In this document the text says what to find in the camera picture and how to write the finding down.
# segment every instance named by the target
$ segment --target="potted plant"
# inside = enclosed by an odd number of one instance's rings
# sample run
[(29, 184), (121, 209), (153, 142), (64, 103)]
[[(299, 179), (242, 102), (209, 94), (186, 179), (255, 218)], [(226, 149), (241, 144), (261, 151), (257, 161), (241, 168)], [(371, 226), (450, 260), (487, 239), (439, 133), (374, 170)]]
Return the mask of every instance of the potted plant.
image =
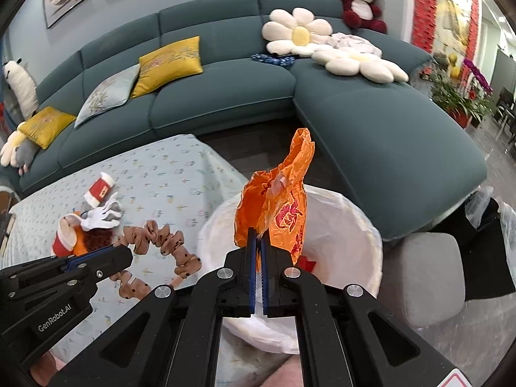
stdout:
[(462, 74), (465, 80), (452, 79), (436, 63), (429, 80), (432, 81), (432, 101), (450, 115), (462, 128), (469, 120), (478, 126), (482, 118), (496, 109), (492, 103), (493, 92), (485, 77), (470, 60), (464, 60), (464, 66), (473, 74), (470, 81), (468, 74)]

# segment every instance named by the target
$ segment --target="blue scrunchie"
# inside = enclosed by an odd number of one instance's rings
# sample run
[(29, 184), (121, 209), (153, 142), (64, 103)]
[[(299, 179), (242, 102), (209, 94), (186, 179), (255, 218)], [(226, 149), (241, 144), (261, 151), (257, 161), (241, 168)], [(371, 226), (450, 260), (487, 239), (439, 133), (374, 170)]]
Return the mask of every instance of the blue scrunchie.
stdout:
[(296, 60), (294, 56), (272, 56), (266, 54), (254, 54), (251, 59), (265, 64), (279, 65), (284, 68), (292, 67), (293, 62)]

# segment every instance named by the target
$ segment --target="floor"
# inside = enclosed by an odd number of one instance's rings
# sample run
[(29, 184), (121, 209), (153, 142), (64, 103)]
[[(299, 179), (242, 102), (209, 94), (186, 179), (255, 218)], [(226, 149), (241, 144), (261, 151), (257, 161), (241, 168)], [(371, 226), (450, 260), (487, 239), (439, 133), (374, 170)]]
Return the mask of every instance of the floor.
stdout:
[[(294, 131), (301, 126), (297, 119), (288, 118), (208, 134), (199, 139), (250, 177), (256, 170), (278, 165), (288, 153)], [(484, 184), (494, 188), (494, 198), (501, 198), (516, 208), (516, 147), (514, 144), (508, 147), (508, 131), (496, 140), (499, 131), (500, 125), (491, 118), (486, 118), (478, 129), (471, 126), (466, 129), (486, 158), (488, 178)], [(335, 167), (317, 148), (305, 182), (345, 195)], [(516, 336), (516, 293), (469, 301), (457, 316), (418, 329), (418, 333), (461, 368), (473, 386), (480, 386), (495, 370)]]

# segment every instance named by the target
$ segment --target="patterned tablecloth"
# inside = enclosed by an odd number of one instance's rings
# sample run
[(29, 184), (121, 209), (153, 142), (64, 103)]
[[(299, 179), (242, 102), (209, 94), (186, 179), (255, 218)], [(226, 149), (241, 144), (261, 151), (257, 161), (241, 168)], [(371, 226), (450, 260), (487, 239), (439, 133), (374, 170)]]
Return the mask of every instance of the patterned tablecloth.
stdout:
[[(124, 214), (123, 225), (141, 226), (156, 220), (159, 227), (181, 230), (185, 247), (197, 253), (197, 234), (212, 212), (238, 194), (247, 179), (209, 146), (193, 135), (178, 135), (115, 156), (83, 169), (27, 197), (12, 208), (16, 221), (0, 268), (51, 254), (58, 220), (76, 209), (84, 210), (83, 194), (104, 171), (115, 178)], [(151, 286), (170, 283), (175, 260), (151, 247), (145, 256), (134, 255), (129, 268), (134, 277)], [(194, 284), (191, 276), (181, 287)], [(68, 362), (120, 318), (136, 302), (118, 295), (118, 282), (99, 284), (91, 300), (94, 312), (65, 336), (52, 352)], [(220, 343), (217, 385), (260, 385), (287, 355), (259, 351), (226, 329)]]

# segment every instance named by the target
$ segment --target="white sticker with red border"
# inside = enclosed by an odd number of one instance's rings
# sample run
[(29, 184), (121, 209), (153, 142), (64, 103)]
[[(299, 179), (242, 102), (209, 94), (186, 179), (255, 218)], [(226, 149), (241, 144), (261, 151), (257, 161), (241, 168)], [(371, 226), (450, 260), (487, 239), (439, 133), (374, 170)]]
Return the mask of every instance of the white sticker with red border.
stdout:
[(471, 387), (471, 384), (463, 373), (455, 368), (437, 387)]

